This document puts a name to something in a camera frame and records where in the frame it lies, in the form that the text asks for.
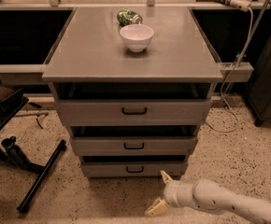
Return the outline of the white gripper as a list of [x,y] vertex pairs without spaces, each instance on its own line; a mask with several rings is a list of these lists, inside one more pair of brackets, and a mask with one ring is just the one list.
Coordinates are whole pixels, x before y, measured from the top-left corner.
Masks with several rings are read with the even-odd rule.
[[164,199],[157,198],[154,203],[146,210],[147,217],[157,217],[166,213],[170,206],[194,207],[193,184],[173,180],[164,170],[160,171],[163,182],[166,184],[164,189]]

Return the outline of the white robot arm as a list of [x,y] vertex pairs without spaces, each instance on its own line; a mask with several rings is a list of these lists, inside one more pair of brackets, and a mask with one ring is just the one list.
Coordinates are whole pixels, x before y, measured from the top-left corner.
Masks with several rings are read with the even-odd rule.
[[220,215],[224,211],[238,215],[252,224],[271,224],[271,202],[237,194],[209,179],[194,183],[174,180],[161,171],[164,196],[158,197],[146,215],[155,217],[172,208],[189,207],[200,212]]

